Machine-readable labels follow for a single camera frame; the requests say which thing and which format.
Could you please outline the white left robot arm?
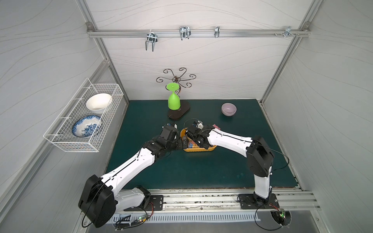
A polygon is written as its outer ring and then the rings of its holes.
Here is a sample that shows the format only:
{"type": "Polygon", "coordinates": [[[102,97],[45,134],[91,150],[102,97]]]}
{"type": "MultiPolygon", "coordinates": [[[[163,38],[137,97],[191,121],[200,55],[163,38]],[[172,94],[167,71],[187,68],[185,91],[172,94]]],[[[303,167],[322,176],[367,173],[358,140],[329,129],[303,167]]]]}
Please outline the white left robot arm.
{"type": "Polygon", "coordinates": [[[160,138],[150,140],[140,150],[111,172],[98,177],[92,175],[85,183],[78,207],[96,228],[105,225],[115,213],[126,209],[147,209],[150,204],[150,192],[137,186],[123,195],[119,192],[140,172],[162,159],[174,150],[183,150],[188,146],[186,139],[163,141],[160,138]]]}

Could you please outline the yellow plastic storage box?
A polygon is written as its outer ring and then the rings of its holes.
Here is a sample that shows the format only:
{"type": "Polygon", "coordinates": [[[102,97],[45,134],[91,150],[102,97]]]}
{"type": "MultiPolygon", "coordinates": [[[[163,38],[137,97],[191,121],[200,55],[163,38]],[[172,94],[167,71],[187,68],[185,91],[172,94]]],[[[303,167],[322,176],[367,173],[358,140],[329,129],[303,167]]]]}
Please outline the yellow plastic storage box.
{"type": "Polygon", "coordinates": [[[209,147],[208,149],[205,149],[205,148],[201,148],[199,147],[191,138],[189,138],[187,135],[186,135],[186,128],[184,128],[181,133],[180,133],[180,136],[182,138],[186,138],[187,139],[187,148],[184,149],[185,152],[205,152],[205,151],[213,151],[217,146],[212,146],[212,147],[209,147]]]}

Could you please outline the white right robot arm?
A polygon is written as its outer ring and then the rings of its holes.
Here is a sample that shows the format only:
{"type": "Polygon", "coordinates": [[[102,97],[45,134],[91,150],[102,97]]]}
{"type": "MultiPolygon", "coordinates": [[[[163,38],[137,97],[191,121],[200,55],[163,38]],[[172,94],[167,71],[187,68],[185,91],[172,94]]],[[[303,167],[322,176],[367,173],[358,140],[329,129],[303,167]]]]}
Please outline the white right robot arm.
{"type": "Polygon", "coordinates": [[[205,126],[203,129],[189,126],[186,129],[186,135],[200,148],[207,149],[210,146],[219,146],[247,158],[248,168],[254,175],[254,196],[257,199],[268,200],[272,191],[270,175],[274,155],[269,150],[264,138],[260,136],[254,138],[237,136],[213,126],[205,126]]]}

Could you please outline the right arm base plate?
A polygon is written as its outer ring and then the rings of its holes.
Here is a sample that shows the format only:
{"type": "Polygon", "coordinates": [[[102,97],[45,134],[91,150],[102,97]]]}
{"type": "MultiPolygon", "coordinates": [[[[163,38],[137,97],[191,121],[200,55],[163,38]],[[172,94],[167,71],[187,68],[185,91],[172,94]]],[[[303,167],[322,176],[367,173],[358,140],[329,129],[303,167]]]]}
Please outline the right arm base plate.
{"type": "Polygon", "coordinates": [[[274,193],[270,193],[267,199],[263,199],[253,194],[239,194],[237,201],[240,208],[243,210],[256,210],[259,209],[280,209],[278,199],[274,193]]]}

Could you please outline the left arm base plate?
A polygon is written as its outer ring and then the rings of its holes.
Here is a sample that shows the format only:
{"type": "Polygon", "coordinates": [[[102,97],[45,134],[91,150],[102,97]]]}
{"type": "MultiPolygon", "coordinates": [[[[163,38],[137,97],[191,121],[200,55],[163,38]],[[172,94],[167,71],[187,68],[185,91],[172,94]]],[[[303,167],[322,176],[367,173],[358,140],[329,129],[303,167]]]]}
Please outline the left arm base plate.
{"type": "Polygon", "coordinates": [[[129,211],[162,211],[163,210],[163,203],[164,203],[164,196],[163,195],[150,195],[146,196],[140,206],[137,207],[130,207],[124,209],[125,212],[129,211]]]}

